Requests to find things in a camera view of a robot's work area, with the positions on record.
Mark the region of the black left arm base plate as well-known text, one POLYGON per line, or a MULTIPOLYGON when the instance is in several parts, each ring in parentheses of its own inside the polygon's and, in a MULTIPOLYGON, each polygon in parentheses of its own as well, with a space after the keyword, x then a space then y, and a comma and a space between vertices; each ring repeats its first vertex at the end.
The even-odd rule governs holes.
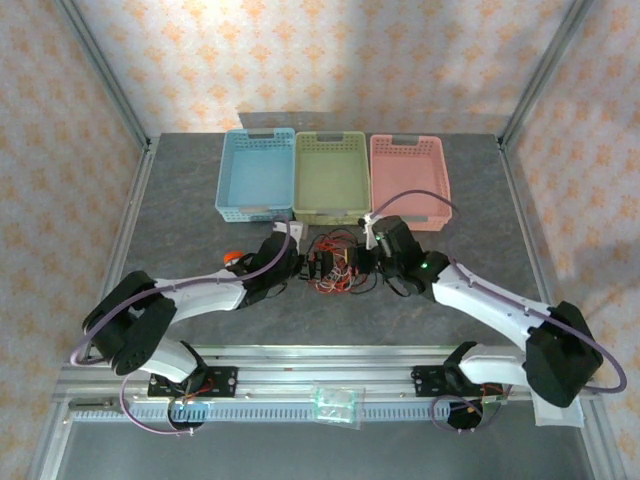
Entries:
POLYGON ((179 383, 152 374, 147 395, 151 398, 233 398, 237 387, 238 372, 238 368, 231 366, 198 367, 194 374, 179 383))

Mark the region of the clear plastic bag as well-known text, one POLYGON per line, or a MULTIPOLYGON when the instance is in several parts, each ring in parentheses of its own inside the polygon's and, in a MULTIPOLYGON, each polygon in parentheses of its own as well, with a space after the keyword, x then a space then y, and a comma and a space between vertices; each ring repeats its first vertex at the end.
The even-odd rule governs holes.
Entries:
POLYGON ((365 396, 365 388, 316 383, 311 395, 311 418, 323 425, 360 430, 365 396))

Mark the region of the pink plastic basket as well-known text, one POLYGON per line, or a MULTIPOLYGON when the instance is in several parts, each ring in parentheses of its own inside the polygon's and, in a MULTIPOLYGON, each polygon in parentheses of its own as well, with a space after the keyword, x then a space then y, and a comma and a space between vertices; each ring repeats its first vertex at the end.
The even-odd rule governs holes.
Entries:
POLYGON ((437 232, 453 215, 442 141, 435 136, 374 134, 370 138, 372 209, 404 191, 428 190, 397 199, 382 211, 398 215, 413 231, 437 232))

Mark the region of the white flat packet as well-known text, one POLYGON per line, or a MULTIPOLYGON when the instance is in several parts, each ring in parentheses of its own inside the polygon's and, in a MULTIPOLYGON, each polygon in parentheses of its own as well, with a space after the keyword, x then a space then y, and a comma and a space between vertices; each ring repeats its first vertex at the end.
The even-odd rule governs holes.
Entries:
POLYGON ((562 408, 552 405, 537 394, 532 394, 534 420, 537 427, 562 426, 583 428, 585 417, 576 397, 568 407, 562 408))

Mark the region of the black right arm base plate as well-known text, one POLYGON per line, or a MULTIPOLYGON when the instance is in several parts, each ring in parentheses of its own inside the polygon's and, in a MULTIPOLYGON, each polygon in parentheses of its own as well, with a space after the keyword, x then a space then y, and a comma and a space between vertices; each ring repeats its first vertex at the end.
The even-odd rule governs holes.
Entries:
POLYGON ((415 366, 411 372, 411 379, 417 397, 481 397, 504 393, 504 387, 500 384, 473 383, 458 367, 453 366, 415 366))

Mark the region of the aluminium corner post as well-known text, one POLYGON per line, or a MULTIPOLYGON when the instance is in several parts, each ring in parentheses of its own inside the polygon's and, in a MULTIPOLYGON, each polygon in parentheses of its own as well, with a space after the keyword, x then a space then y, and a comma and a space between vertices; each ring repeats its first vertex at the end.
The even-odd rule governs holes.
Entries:
POLYGON ((497 142, 502 151, 507 151, 516 141, 525 120, 543 93, 594 2, 595 0, 572 0, 569 10, 551 38, 506 126, 497 136, 497 142))
POLYGON ((96 37, 75 0, 52 0, 52 2, 68 25, 72 35, 79 43, 86 60, 97 75, 106 95, 124 122, 126 130, 141 150, 147 150, 151 143, 150 137, 142 126, 131 102, 109 65, 106 55, 99 46, 96 37))

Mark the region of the blue plastic basket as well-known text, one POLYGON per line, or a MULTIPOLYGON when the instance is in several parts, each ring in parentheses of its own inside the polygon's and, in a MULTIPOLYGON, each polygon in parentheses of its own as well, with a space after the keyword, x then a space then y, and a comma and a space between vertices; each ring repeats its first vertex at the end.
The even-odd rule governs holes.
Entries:
POLYGON ((234 129, 226 132, 215 207, 227 223, 293 217, 295 131, 234 129))

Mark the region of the green plastic basket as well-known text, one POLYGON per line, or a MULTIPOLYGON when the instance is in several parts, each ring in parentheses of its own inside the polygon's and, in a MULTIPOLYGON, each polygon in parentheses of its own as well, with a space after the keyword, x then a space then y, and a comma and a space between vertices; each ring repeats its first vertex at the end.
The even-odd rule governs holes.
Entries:
POLYGON ((355 225, 371 211, 366 136, 359 131, 299 132, 293 212, 308 225, 355 225))

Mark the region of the aluminium rail frame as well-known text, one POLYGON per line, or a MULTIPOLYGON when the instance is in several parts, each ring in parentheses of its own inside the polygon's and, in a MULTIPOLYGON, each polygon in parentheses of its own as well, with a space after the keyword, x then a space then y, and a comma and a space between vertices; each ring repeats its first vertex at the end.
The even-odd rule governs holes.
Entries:
POLYGON ((415 396, 416 366, 440 366, 451 347, 420 346, 200 346, 193 352, 172 340, 161 341, 151 360, 130 378, 106 363, 63 367, 54 397, 115 397, 124 389, 147 399, 151 375, 183 380, 198 359, 215 369, 234 367, 235 398, 247 402, 305 402, 314 387, 362 388, 369 401, 408 401, 415 396))

